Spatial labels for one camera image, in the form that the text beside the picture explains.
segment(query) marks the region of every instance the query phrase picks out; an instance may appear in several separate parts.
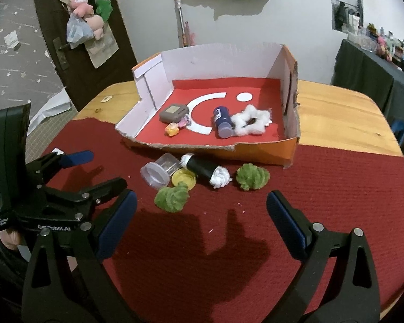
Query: gray electronic device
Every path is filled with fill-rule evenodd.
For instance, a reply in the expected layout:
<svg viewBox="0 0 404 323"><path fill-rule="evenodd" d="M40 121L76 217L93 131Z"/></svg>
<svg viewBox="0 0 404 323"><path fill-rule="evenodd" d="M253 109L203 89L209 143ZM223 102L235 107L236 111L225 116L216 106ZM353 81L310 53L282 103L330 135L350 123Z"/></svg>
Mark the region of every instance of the gray electronic device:
<svg viewBox="0 0 404 323"><path fill-rule="evenodd" d="M184 104L171 104L160 112L160 121L165 124L179 123L184 115L190 113L188 106Z"/></svg>

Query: plastic bag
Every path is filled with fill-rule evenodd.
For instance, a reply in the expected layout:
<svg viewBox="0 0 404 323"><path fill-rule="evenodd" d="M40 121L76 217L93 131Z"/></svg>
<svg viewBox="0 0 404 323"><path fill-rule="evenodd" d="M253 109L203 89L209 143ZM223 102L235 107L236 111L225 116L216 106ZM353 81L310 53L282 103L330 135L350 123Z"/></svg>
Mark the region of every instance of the plastic bag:
<svg viewBox="0 0 404 323"><path fill-rule="evenodd" d="M94 38L94 34L88 24L82 18L71 13L66 26L66 40L70 43L70 48L73 50L91 38Z"/></svg>

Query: dark wooden door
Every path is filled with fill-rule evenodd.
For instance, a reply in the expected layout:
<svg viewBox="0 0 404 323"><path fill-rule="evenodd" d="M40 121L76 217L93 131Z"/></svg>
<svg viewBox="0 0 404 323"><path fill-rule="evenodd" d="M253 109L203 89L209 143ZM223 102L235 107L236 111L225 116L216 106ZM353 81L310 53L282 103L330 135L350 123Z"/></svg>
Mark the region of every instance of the dark wooden door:
<svg viewBox="0 0 404 323"><path fill-rule="evenodd" d="M46 46L55 64L58 75L77 110L81 110L96 95L109 85L133 80L132 67L137 64L129 37L116 0L111 0L113 12L108 20L118 44L118 51L99 68L95 69L83 45L64 53L69 67L62 69L58 61L53 40L60 38L66 44L68 12L59 0L34 0L39 25Z"/></svg>

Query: red carpet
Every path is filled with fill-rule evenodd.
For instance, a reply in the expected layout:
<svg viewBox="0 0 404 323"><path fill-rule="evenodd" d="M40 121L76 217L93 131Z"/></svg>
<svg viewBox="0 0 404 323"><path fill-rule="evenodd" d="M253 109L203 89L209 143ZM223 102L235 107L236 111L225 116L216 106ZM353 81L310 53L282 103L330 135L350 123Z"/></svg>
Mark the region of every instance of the red carpet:
<svg viewBox="0 0 404 323"><path fill-rule="evenodd" d="M129 305L150 322L262 321L299 267L266 212L266 195L274 189L329 230L364 230L384 306L404 286L402 157L302 145L291 168L268 167L271 179L261 191L198 184L183 212L168 214L156 208L156 190L139 173L161 152L132 152L113 125L95 119L69 123L47 151L54 147L66 153L90 149L94 161L61 171L50 186L76 191L121 176L137 193L138 212L104 265ZM231 173L239 167L223 164Z"/></svg>
<svg viewBox="0 0 404 323"><path fill-rule="evenodd" d="M272 110L273 123L266 128L261 136L230 137L221 139L216 130L210 135L202 135L190 130L181 130L174 137L165 136L166 124L159 121L159 112L137 135L137 140L145 143L162 143L165 145L200 145L227 146L238 142L273 142L284 139L283 115L281 112L280 80L259 78L224 78L205 80L174 80L174 90L161 107L166 109L171 104L188 104L190 101L216 92L226 92L225 98L204 101L197 105L192 113L194 121L200 125L212 127L213 111L219 105L228 108L230 115L242 112L248 104L259 110ZM239 102L236 96L241 92L253 95L251 101Z"/></svg>

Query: yellow lid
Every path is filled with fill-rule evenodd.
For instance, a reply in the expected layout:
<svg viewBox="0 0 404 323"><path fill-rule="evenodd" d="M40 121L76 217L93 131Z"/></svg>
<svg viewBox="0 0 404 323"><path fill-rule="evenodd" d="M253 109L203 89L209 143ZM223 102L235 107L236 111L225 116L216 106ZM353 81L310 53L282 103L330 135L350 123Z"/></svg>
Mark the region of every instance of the yellow lid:
<svg viewBox="0 0 404 323"><path fill-rule="evenodd" d="M172 175L172 184L178 185L179 182L184 182L189 190L196 185L196 175L187 169L179 169Z"/></svg>

